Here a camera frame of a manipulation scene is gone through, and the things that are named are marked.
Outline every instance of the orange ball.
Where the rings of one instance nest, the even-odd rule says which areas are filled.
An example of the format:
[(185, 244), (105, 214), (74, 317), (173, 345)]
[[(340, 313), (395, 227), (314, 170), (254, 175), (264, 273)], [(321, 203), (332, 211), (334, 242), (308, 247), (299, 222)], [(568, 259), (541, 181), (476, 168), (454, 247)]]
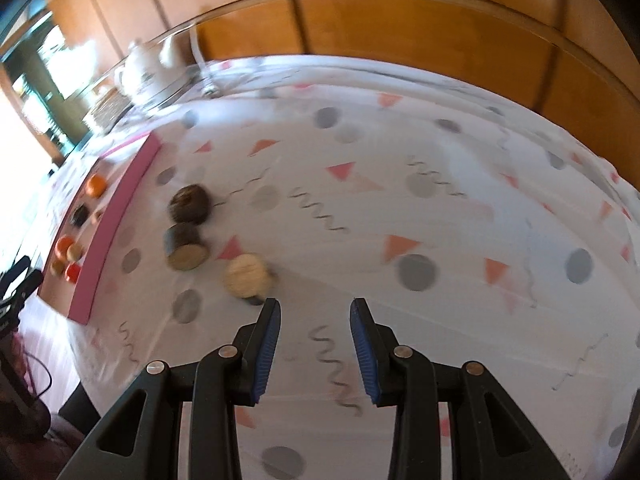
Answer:
[(61, 260), (62, 262), (66, 262), (66, 252), (69, 250), (72, 244), (75, 244), (76, 241), (73, 237), (69, 235), (61, 236), (56, 242), (56, 247), (54, 251), (56, 253), (56, 258)]
[(103, 176), (98, 175), (97, 173), (92, 174), (92, 176), (90, 176), (86, 181), (86, 184), (84, 184), (84, 190), (86, 191), (87, 195), (93, 198), (100, 198), (106, 189), (106, 179)]
[(78, 264), (68, 264), (65, 270), (65, 280), (69, 283), (77, 283), (78, 276), (80, 276), (80, 271), (82, 267)]

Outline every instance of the white teapot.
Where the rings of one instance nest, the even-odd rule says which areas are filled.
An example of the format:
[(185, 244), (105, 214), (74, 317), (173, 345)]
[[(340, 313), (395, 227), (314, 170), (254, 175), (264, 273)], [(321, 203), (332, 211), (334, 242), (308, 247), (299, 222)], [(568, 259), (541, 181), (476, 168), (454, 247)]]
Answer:
[(136, 106), (158, 106), (187, 84), (187, 67), (173, 40), (173, 36), (162, 44), (134, 40), (124, 64), (116, 68), (116, 88)]

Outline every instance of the pink tray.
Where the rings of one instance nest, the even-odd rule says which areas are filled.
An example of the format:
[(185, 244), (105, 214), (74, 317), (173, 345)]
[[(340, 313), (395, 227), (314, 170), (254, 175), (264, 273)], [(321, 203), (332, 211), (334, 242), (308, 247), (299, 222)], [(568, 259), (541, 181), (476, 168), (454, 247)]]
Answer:
[[(63, 316), (81, 324), (87, 324), (89, 321), (95, 289), (113, 237), (133, 193), (160, 149), (160, 145), (158, 136), (151, 132), (112, 148), (103, 154), (87, 175), (89, 178), (92, 174), (99, 173), (106, 177), (107, 191), (99, 199), (90, 198), (84, 192), (85, 182), (83, 182), (76, 193), (56, 234), (53, 246), (49, 250), (43, 271), (45, 278), (38, 289), (38, 296)], [(72, 212), (81, 203), (85, 203), (91, 212), (102, 209), (102, 218), (97, 225), (91, 224), (90, 220), (87, 220), (81, 228), (70, 224)], [(56, 257), (54, 252), (56, 240), (66, 234), (71, 235), (84, 247), (84, 257), (79, 262), (82, 271), (75, 285), (67, 283), (62, 276), (53, 276), (49, 269)]]

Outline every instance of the round cork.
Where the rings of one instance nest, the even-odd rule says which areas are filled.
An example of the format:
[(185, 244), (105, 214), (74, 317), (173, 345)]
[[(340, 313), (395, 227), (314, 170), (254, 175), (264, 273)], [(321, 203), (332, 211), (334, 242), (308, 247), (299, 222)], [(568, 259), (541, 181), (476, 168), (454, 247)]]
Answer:
[(264, 302), (273, 282), (274, 276), (257, 254), (240, 254), (231, 260), (225, 269), (226, 290), (236, 298), (251, 300), (252, 304)]

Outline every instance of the table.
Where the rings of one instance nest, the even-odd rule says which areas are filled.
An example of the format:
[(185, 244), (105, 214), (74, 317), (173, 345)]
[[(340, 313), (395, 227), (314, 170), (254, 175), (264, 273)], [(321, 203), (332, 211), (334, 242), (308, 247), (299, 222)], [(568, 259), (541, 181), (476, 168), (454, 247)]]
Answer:
[[(212, 73), (225, 97), (194, 88), (100, 141), (152, 129), (163, 145), (90, 322), (69, 324), (97, 409), (147, 362), (199, 360), (254, 322), (222, 285), (228, 260), (254, 252), (277, 274), (282, 329), (267, 393), (238, 412), (245, 478), (386, 478), (394, 410), (364, 394), (355, 296), (434, 362), (483, 362), (572, 478), (600, 478), (640, 386), (636, 190), (562, 128), (444, 76), (321, 56)], [(176, 272), (166, 206), (192, 183), (216, 202), (201, 228), (212, 255)]]

